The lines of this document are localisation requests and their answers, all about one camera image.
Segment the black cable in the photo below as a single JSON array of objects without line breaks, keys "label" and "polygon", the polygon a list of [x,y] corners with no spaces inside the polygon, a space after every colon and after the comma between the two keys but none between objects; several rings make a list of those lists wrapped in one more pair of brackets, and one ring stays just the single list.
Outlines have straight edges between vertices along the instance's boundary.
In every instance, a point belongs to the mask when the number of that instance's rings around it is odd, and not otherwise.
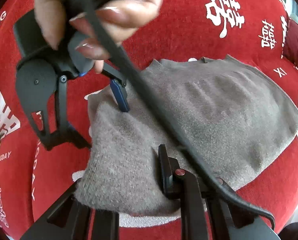
[{"label": "black cable", "polygon": [[129,57],[124,53],[121,47],[117,47],[108,33],[104,30],[101,22],[95,14],[92,6],[92,0],[85,0],[86,18],[91,24],[94,33],[97,35],[98,41],[111,55],[113,64],[119,67],[120,72],[128,79],[137,92],[139,97],[145,103],[150,112],[156,117],[160,125],[166,133],[172,138],[174,143],[181,149],[182,155],[188,160],[190,165],[194,168],[196,173],[201,177],[204,183],[210,189],[213,189],[219,197],[226,202],[230,202],[240,208],[249,212],[255,213],[270,220],[271,227],[274,230],[275,221],[274,216],[269,211],[252,205],[238,198],[226,188],[222,187],[217,179],[213,176],[212,172],[207,167],[203,158],[199,155],[195,147],[189,142],[182,128],[178,125],[177,120],[172,117],[172,111],[163,106],[161,100],[153,93],[152,89],[148,86],[145,80],[139,74],[140,72],[133,67],[133,63]]}]

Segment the blue accent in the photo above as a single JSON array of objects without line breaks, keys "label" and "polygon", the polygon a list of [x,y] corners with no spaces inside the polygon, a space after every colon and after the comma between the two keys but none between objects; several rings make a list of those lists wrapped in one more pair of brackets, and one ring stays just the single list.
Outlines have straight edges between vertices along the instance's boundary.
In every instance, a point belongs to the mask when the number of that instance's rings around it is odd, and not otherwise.
[{"label": "blue accent", "polygon": [[114,97],[116,98],[120,111],[123,113],[129,112],[128,103],[125,101],[123,97],[120,86],[113,79],[110,80],[110,88],[113,92]]}]

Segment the folded gray garment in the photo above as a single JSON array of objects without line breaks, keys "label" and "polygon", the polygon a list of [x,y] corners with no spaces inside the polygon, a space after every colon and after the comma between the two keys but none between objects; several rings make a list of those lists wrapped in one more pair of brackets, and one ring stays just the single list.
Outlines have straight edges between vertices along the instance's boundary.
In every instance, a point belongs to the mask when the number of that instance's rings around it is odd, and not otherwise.
[{"label": "folded gray garment", "polygon": [[[234,190],[254,180],[292,142],[298,110],[287,94],[256,68],[224,60],[158,62],[142,71],[170,108],[216,177]],[[96,209],[137,215],[173,215],[178,201],[161,191],[158,146],[193,169],[127,86],[129,113],[121,113],[109,87],[89,96],[92,151],[75,193]]]}]

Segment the person's hand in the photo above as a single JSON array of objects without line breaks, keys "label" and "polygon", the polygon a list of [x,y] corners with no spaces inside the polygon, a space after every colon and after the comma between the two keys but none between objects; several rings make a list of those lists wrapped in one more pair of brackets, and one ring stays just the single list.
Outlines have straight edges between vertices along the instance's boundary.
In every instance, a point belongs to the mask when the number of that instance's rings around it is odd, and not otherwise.
[{"label": "person's hand", "polygon": [[[96,11],[108,34],[117,44],[132,36],[138,28],[157,17],[162,0],[113,0]],[[35,0],[35,17],[45,40],[57,49],[65,32],[66,13],[61,0]],[[70,19],[70,24],[90,38],[84,40],[77,50],[85,57],[95,60],[95,70],[100,73],[108,52],[98,43],[84,14]]]}]

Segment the screw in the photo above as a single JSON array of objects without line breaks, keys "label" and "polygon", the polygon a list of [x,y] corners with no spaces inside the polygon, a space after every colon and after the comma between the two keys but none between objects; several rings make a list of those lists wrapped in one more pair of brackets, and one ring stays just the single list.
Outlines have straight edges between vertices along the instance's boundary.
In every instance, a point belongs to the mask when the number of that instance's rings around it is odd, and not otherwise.
[{"label": "screw", "polygon": [[217,178],[218,182],[223,185],[224,181],[221,178]]},{"label": "screw", "polygon": [[175,174],[178,176],[183,176],[186,173],[184,169],[176,169]]},{"label": "screw", "polygon": [[61,77],[60,77],[60,81],[61,81],[62,83],[65,83],[65,82],[67,81],[67,77],[66,77],[65,75],[61,76]]}]

